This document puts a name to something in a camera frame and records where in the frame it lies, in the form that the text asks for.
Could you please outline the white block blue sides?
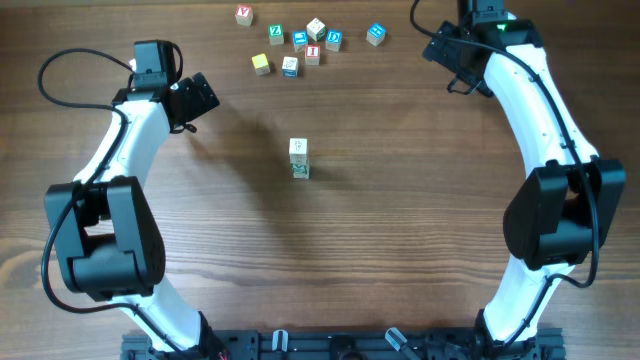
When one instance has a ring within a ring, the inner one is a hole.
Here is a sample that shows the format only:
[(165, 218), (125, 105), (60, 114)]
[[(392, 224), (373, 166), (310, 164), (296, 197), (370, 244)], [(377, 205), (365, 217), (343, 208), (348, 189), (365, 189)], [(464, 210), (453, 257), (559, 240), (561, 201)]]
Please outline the white block blue sides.
[(306, 138), (291, 138), (289, 141), (290, 156), (307, 156), (309, 152), (308, 140)]

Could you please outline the plain white wooden block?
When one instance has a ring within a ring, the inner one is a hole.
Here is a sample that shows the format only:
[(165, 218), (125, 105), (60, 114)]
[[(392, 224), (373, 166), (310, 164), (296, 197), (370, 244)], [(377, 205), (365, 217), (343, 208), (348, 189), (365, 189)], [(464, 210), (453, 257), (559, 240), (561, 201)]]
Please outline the plain white wooden block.
[(306, 154), (291, 154), (290, 162), (293, 165), (305, 165), (309, 164), (309, 156)]

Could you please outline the white block green side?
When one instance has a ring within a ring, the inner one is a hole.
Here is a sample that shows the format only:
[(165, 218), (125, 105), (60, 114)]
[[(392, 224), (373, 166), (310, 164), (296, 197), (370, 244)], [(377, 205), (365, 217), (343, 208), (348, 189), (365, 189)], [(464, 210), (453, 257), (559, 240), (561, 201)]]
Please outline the white block green side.
[(292, 173), (295, 179), (309, 179), (310, 167), (304, 164), (292, 164)]

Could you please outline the red letter I block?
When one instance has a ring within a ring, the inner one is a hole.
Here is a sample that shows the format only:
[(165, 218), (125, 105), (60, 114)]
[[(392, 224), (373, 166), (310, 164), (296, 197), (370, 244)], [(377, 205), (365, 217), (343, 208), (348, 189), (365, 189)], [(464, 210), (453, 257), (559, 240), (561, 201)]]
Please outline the red letter I block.
[(318, 66), (320, 60), (320, 47), (318, 45), (307, 45), (305, 48), (305, 64)]

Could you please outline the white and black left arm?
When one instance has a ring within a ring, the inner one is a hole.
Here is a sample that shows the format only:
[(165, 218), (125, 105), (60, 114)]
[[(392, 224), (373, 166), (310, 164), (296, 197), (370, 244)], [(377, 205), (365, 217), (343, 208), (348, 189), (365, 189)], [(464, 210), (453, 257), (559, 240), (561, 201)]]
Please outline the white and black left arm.
[(205, 316), (165, 275), (162, 236), (143, 192), (158, 149), (172, 133), (219, 100), (203, 74), (141, 89), (122, 88), (109, 110), (112, 123), (89, 164), (73, 181), (45, 195), (51, 233), (41, 265), (43, 287), (57, 307), (49, 258), (55, 254), (67, 288), (96, 301), (92, 312), (119, 309), (147, 335), (158, 359), (225, 359), (229, 351)]

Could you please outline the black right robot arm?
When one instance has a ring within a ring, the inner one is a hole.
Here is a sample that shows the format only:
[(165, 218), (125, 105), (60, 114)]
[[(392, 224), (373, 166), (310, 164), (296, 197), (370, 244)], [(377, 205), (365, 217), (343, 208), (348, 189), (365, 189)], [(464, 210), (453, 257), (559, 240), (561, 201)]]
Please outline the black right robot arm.
[(425, 352), (432, 359), (559, 359), (562, 335), (540, 329), (539, 319), (561, 283), (595, 281), (625, 169), (600, 157), (574, 123), (532, 22), (444, 22), (424, 56), (470, 92), (498, 100), (526, 174), (503, 216), (510, 258), (496, 294), (472, 328), (431, 331)]

